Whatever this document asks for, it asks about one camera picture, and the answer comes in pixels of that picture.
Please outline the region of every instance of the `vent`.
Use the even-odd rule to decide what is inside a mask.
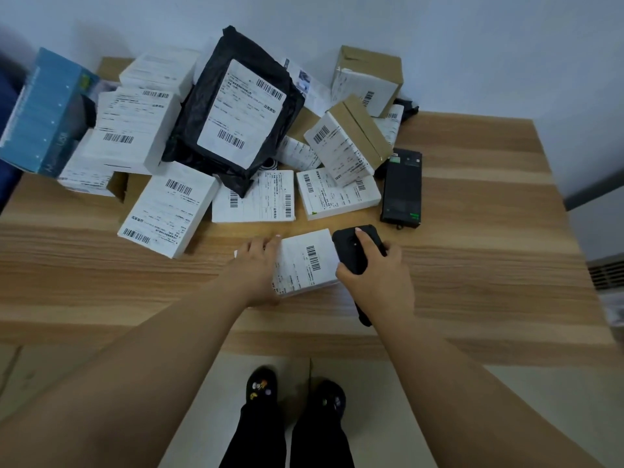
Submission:
[[[594,287],[597,291],[624,289],[624,259],[607,265],[589,268]]]

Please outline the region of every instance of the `shoe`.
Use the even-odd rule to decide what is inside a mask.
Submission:
[[[247,380],[246,401],[277,402],[277,376],[266,366],[260,366]]]
[[[326,379],[316,387],[308,404],[313,408],[329,408],[338,415],[339,419],[342,419],[347,405],[347,398],[342,387]]]

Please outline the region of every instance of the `person's left arm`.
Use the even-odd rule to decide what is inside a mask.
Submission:
[[[156,467],[230,328],[276,303],[279,236],[153,316],[0,425],[0,466]]]

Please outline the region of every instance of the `forearm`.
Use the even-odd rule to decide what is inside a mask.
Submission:
[[[156,466],[244,307],[218,280],[173,304],[10,419],[0,452],[19,454],[10,465],[35,465],[27,448],[45,444],[71,466],[67,447],[78,445],[76,463],[97,455],[86,464]]]
[[[440,468],[600,466],[411,312],[380,314],[371,320]]]

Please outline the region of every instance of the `black handheld device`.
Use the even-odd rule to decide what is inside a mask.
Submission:
[[[422,160],[416,151],[394,149],[387,164],[380,221],[399,229],[421,224]]]
[[[386,256],[386,248],[381,242],[381,238],[377,234],[375,227],[372,225],[362,225],[359,228],[372,238],[372,242],[377,245],[381,254]],[[353,274],[362,274],[368,266],[368,260],[366,259],[364,249],[355,234],[355,228],[339,229],[334,232],[331,238],[334,242],[334,246],[336,247],[336,252],[338,253],[340,262],[343,263]],[[359,308],[357,302],[355,303],[355,307],[358,311],[357,314],[359,316],[359,321],[362,322],[363,325],[370,327],[371,321],[368,319],[366,314],[362,312],[362,309]]]

